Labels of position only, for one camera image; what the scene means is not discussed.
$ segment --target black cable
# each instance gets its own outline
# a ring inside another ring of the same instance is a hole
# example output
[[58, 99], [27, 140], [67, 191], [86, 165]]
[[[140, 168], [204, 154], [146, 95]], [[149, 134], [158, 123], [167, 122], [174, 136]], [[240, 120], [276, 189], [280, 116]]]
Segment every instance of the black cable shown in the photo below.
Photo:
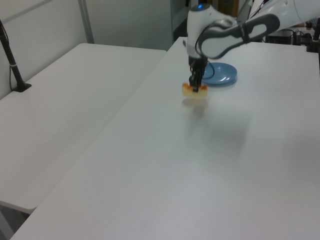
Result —
[[210, 67], [212, 68], [212, 75], [211, 76], [209, 76], [209, 77], [203, 77], [202, 79], [211, 79], [211, 78], [213, 78], [214, 77], [214, 75], [215, 75], [215, 68], [214, 68], [214, 65], [212, 64], [212, 62], [209, 62], [208, 61], [208, 64], [210, 65]]
[[[1, 28], [2, 28], [2, 30], [4, 31], [5, 38], [6, 38], [6, 40], [8, 41], [8, 45], [10, 45], [9, 37], [8, 37], [7, 31], [6, 31], [6, 29], [5, 29], [5, 27], [4, 27], [3, 24], [1, 24]], [[9, 85], [10, 85], [10, 90], [11, 90], [11, 92], [12, 92], [13, 89], [12, 89], [12, 85], [11, 85], [11, 66], [10, 66], [10, 65], [9, 65]]]
[[284, 31], [290, 31], [290, 32], [293, 32], [293, 34], [296, 34], [296, 32], [293, 31], [293, 30], [291, 30], [291, 29], [282, 29], [282, 30], [284, 30]]
[[300, 30], [298, 30], [298, 29], [295, 30], [295, 33], [296, 33], [296, 34], [297, 34], [297, 33], [300, 33], [300, 34], [302, 34], [302, 35], [305, 35], [303, 31], [300, 31]]
[[262, 1], [260, 6], [257, 8], [257, 10], [254, 13], [251, 13], [251, 15], [248, 17], [248, 19], [253, 18], [255, 15], [257, 15], [259, 13], [259, 11], [261, 10], [261, 7], [263, 4], [264, 4], [264, 2]]
[[11, 66], [9, 66], [9, 85], [10, 85], [10, 90], [12, 92], [13, 90], [12, 90], [12, 86], [11, 86]]
[[9, 37], [8, 37], [8, 34], [7, 34], [7, 31], [6, 31], [5, 27], [4, 27], [3, 25], [1, 25], [1, 28], [2, 28], [3, 31], [4, 31], [5, 38], [6, 38], [6, 40], [8, 41], [8, 44], [10, 45], [10, 43], [9, 43]]

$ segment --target orange object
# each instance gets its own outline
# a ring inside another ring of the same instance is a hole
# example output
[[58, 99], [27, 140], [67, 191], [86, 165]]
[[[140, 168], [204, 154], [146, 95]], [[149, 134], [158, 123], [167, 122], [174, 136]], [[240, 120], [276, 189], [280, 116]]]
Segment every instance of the orange object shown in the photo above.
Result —
[[190, 86], [188, 83], [182, 84], [182, 94], [186, 97], [191, 98], [205, 98], [208, 93], [208, 86], [201, 85], [199, 86], [199, 91], [194, 91], [194, 88]]

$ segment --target white tabletop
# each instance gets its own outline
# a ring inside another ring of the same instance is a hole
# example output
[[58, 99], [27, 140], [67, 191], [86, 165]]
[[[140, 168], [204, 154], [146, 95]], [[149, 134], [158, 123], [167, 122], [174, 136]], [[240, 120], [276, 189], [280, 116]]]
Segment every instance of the white tabletop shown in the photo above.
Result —
[[250, 43], [184, 99], [180, 38], [13, 240], [320, 239], [318, 55]]
[[31, 213], [165, 53], [80, 44], [0, 100], [0, 205]]

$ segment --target blue plate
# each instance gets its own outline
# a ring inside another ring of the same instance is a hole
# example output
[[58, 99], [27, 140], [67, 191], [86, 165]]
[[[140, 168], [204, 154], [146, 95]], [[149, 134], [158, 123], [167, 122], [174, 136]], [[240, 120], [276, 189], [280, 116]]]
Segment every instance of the blue plate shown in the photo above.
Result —
[[214, 68], [214, 76], [212, 76], [213, 70], [208, 63], [205, 67], [204, 75], [202, 78], [202, 83], [207, 85], [224, 85], [224, 84], [233, 84], [236, 82], [237, 69], [234, 66], [223, 62], [212, 62]]

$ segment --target gray floor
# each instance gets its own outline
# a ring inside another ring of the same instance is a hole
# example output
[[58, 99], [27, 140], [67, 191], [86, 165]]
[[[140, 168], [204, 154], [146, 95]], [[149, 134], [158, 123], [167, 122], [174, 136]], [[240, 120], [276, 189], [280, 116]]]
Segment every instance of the gray floor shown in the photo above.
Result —
[[9, 240], [26, 221], [29, 214], [0, 205], [0, 240]]

